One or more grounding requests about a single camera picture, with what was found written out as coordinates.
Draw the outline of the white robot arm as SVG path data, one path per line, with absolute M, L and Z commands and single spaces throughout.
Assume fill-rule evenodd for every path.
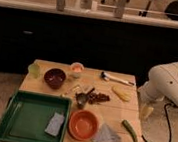
M 139 89 L 139 117 L 146 119 L 153 112 L 153 104 L 169 98 L 178 107 L 178 62 L 156 65 L 149 69 L 148 81 Z

